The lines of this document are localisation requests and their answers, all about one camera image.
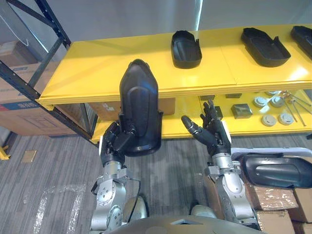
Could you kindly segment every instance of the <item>brown cardboard box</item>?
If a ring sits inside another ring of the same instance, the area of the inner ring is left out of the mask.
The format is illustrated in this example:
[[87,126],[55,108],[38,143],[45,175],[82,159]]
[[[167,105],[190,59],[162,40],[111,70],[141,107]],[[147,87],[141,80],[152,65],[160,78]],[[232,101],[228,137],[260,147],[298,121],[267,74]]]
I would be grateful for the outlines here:
[[215,183],[210,177],[204,176],[204,186],[208,197],[208,206],[214,211],[217,218],[224,219],[224,214]]
[[[51,62],[43,72],[35,89],[41,93],[58,66]],[[26,82],[30,80],[39,63],[11,67]],[[84,128],[79,104],[58,105],[64,114]],[[53,118],[38,105],[0,78],[0,126],[20,135],[72,135],[72,130]]]
[[11,41],[0,47],[0,60],[7,66],[20,66],[38,62],[20,41]]
[[278,211],[297,208],[291,189],[275,189],[253,186],[245,181],[246,197],[258,211]]
[[[312,158],[302,157],[312,163]],[[290,209],[289,215],[292,220],[312,223],[312,189],[294,189],[294,196],[299,205],[298,208]]]
[[[24,105],[32,105],[32,103],[29,101]],[[76,134],[40,107],[0,111],[0,125],[24,136]]]
[[312,223],[292,222],[296,234],[312,234]]
[[[89,105],[103,121],[118,119],[120,101],[91,102]],[[175,105],[175,98],[161,98],[158,102],[158,107],[164,112],[164,115],[173,115],[175,113]]]
[[263,232],[269,234],[294,234],[287,211],[257,211],[257,218]]

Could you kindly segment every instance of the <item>black plastic component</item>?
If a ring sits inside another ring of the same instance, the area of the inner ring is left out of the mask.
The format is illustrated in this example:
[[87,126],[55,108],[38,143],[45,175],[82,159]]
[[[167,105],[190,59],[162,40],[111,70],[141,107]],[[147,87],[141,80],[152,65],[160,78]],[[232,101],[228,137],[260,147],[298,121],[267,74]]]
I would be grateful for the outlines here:
[[202,100],[202,101],[214,100],[214,98],[215,98],[215,95],[203,95],[203,96],[200,96],[200,100]]
[[197,124],[191,121],[187,116],[182,116],[181,120],[185,128],[189,131],[193,137],[204,145],[216,145],[217,140],[213,134],[211,134],[206,129],[199,127]]
[[272,40],[268,34],[261,30],[244,28],[241,38],[247,51],[261,66],[278,67],[291,57],[278,37]]
[[234,118],[250,118],[253,113],[248,104],[235,104],[231,107]]
[[240,94],[226,94],[226,98],[240,98],[242,96],[242,93]]
[[292,38],[312,59],[312,29],[304,26],[294,26],[291,34]]
[[163,113],[158,110],[158,84],[147,63],[131,62],[120,82],[121,132],[133,133],[126,156],[152,154],[161,146]]
[[299,157],[244,156],[243,170],[253,185],[312,188],[312,164]]
[[98,182],[96,181],[91,189],[92,194],[95,196],[98,195],[98,192],[96,191],[97,188],[98,188]]
[[199,39],[188,31],[176,31],[171,40],[171,54],[175,67],[194,68],[200,64],[202,55]]

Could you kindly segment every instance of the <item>yellow shelving unit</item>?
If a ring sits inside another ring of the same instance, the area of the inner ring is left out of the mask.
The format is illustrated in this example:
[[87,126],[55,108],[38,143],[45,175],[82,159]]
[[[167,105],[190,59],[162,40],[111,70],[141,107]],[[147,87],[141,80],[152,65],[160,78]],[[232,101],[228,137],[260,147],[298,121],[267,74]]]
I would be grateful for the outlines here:
[[[193,121],[200,123],[200,114],[201,107],[197,96],[177,97],[175,99],[174,115],[163,116],[162,118],[162,138],[190,137],[181,121],[181,117],[188,115]],[[101,121],[99,119],[91,141],[97,143],[110,124],[111,121]]]
[[275,68],[257,65],[248,54],[240,40],[243,27],[199,31],[203,59],[193,69],[174,67],[172,33],[73,42],[38,102],[119,100],[120,80],[137,58],[149,64],[160,98],[310,88],[312,63],[291,38],[292,27],[256,27],[272,38],[279,36],[292,55]]
[[[307,103],[312,102],[309,100],[303,90],[292,92],[296,97],[306,101]],[[295,114],[298,122],[293,122],[291,125],[283,125],[277,122],[272,127],[267,127],[261,123],[261,118],[265,114],[273,115],[276,119],[281,113],[289,113],[286,106],[276,108],[272,107],[269,103],[265,108],[256,107],[253,104],[254,97],[264,97],[270,99],[271,96],[263,92],[258,93],[243,93],[241,98],[226,98],[225,95],[216,95],[214,98],[215,106],[220,106],[223,113],[223,120],[226,121],[229,131],[232,136],[238,135],[257,135],[257,134],[280,134],[280,133],[299,133],[312,131],[312,115],[306,110],[302,109],[297,105],[297,109],[300,112],[306,126],[301,123],[295,109],[291,104],[289,107]],[[195,123],[202,125],[202,120],[199,115],[203,112],[203,103],[198,96],[190,97],[177,97],[175,101],[175,114],[170,116],[164,116],[162,121],[162,138],[184,138],[191,137],[189,132],[184,127],[181,117],[183,115],[189,116]],[[247,103],[251,108],[253,115],[250,118],[235,119],[231,107],[234,104]],[[312,111],[311,107],[304,105],[307,109]],[[111,124],[111,121],[98,120],[92,142],[97,143],[100,136],[105,132],[107,127]]]
[[[311,103],[308,96],[305,94],[303,90],[293,91],[292,94],[306,101],[307,103]],[[295,109],[291,104],[288,104],[288,106],[294,113],[298,122],[294,121],[291,125],[283,125],[277,121],[277,123],[272,127],[267,127],[263,125],[261,122],[261,118],[266,114],[272,115],[277,119],[281,113],[290,114],[290,112],[288,111],[285,105],[276,108],[269,103],[264,108],[256,107],[253,104],[254,97],[263,97],[270,99],[272,96],[269,96],[263,92],[243,93],[241,98],[226,98],[225,95],[215,96],[214,104],[215,106],[221,107],[221,111],[223,113],[223,120],[226,121],[231,135],[278,134],[278,133],[298,133],[312,131],[312,115],[297,104],[296,108],[300,112],[300,115],[302,116],[306,126],[303,126],[298,117],[298,114],[296,113]],[[250,118],[235,119],[232,114],[231,107],[234,104],[243,104],[243,103],[249,105],[249,107],[253,112],[253,115]],[[305,104],[303,104],[303,106],[305,106],[308,110],[312,112],[312,107],[309,107]]]

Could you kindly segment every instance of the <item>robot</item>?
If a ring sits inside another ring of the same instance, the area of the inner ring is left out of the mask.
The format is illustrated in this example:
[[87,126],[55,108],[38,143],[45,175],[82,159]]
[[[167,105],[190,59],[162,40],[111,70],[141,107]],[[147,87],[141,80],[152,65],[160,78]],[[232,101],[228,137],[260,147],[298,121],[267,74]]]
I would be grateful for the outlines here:
[[[215,181],[225,220],[217,219],[204,206],[195,206],[192,215],[147,217],[145,203],[139,196],[125,205],[125,183],[133,180],[140,188],[139,179],[133,178],[124,165],[125,156],[145,156],[161,146],[158,85],[144,61],[136,59],[129,64],[120,83],[120,99],[119,120],[109,126],[99,143],[104,170],[92,188],[97,206],[89,234],[262,233],[239,177],[239,162],[231,157],[230,135],[218,119],[212,101],[204,104],[202,127],[187,116],[181,120],[190,134],[207,146],[210,157],[205,175]],[[236,149],[235,158],[239,152],[247,151]]]

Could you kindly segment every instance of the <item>robotic hand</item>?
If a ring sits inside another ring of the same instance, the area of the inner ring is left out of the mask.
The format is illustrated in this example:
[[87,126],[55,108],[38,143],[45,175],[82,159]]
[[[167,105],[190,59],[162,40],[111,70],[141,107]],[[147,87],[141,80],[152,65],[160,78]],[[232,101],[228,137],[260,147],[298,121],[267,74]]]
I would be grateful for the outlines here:
[[260,230],[246,198],[244,183],[239,177],[240,164],[231,159],[229,136],[217,117],[213,102],[209,100],[208,103],[204,103],[205,115],[200,115],[203,127],[199,127],[187,116],[183,116],[181,120],[193,137],[207,146],[212,157],[205,169],[205,175],[216,184],[225,219]]
[[137,180],[131,177],[131,173],[123,165],[124,149],[135,137],[134,132],[134,128],[121,132],[119,123],[115,121],[100,139],[99,156],[104,167],[104,175],[97,179],[91,190],[97,196],[97,207],[92,216],[93,231],[90,233],[104,233],[102,231],[111,231],[123,224],[122,215],[126,198],[124,184],[128,179]]

